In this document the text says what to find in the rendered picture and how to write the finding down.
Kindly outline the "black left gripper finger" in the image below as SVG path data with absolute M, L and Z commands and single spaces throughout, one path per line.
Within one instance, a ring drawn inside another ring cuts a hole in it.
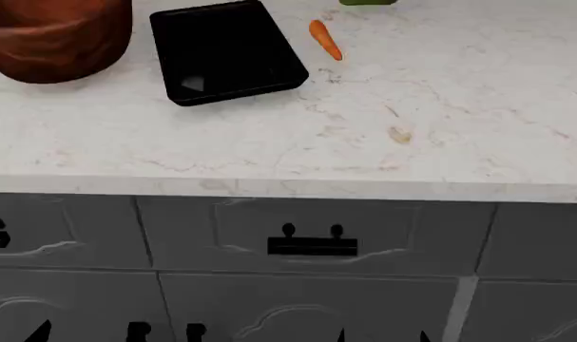
M 51 322 L 46 320 L 29 335 L 27 342 L 48 342 L 51 332 Z

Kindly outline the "brown wooden bowl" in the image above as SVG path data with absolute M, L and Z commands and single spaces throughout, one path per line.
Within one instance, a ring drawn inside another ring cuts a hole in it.
M 116 63 L 132 35 L 133 0 L 0 0 L 0 73 L 58 84 Z

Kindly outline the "black rectangular tray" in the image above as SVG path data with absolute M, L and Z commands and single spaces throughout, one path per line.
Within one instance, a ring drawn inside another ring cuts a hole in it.
M 168 99 L 207 105 L 302 85 L 309 77 L 260 0 L 149 16 Z

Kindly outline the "grey cabinet door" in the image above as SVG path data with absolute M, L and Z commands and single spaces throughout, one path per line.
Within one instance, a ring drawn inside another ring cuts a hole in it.
M 459 342 L 577 342 L 577 284 L 481 281 Z
M 441 342 L 457 282 L 447 278 L 160 276 L 178 342 Z
M 49 322 L 48 342 L 125 342 L 132 322 L 147 342 L 174 342 L 153 273 L 0 270 L 0 342 L 24 342 Z

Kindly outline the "grey drawer front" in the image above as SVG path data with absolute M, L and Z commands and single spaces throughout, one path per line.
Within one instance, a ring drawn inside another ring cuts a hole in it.
M 577 281 L 577 204 L 499 204 L 477 273 Z
M 130 196 L 0 193 L 0 219 L 0 267 L 150 267 Z
M 140 197 L 154 267 L 175 271 L 469 276 L 496 209 L 468 201 Z M 333 224 L 358 256 L 270 256 L 267 239 L 328 238 Z

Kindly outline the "orange carrot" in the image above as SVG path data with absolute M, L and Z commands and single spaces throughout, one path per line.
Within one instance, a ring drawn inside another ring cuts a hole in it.
M 341 50 L 322 22 L 319 20 L 313 20 L 309 25 L 309 32 L 313 39 L 315 39 L 318 44 L 333 57 L 333 59 L 336 61 L 341 61 L 343 59 Z

